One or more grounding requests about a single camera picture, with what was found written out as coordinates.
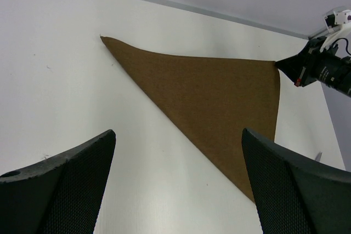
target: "black mesh surface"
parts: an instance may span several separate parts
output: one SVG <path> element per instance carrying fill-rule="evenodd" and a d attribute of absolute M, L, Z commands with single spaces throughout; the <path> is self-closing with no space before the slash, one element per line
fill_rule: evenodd
<path fill-rule="evenodd" d="M 242 149 L 263 233 L 313 233 L 289 166 L 247 130 Z"/>
<path fill-rule="evenodd" d="M 92 234 L 115 148 L 115 135 L 100 138 L 66 164 L 40 234 Z"/>

